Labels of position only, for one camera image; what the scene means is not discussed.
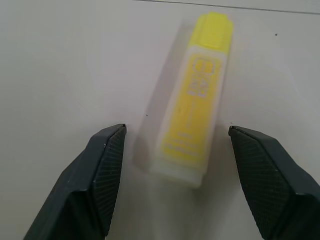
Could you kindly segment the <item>yellow highlighter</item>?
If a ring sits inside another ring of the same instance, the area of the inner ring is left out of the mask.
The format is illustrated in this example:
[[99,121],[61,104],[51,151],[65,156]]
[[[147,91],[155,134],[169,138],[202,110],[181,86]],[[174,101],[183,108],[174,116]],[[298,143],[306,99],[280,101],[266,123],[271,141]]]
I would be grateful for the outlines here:
[[154,173],[192,188],[202,184],[232,39],[233,22],[226,14],[197,19],[156,141]]

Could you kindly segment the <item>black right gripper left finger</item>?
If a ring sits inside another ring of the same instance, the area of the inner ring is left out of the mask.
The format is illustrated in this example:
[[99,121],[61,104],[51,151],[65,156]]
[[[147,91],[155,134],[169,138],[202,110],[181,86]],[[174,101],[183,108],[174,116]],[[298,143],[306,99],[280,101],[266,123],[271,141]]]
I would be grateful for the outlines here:
[[23,240],[105,240],[117,201],[127,126],[94,134],[62,171]]

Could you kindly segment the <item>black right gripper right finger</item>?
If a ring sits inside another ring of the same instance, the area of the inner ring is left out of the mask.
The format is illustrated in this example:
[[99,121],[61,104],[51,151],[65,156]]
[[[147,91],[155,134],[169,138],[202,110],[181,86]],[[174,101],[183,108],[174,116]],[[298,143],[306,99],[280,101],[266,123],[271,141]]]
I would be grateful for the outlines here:
[[263,240],[320,240],[320,185],[273,137],[231,126],[237,172]]

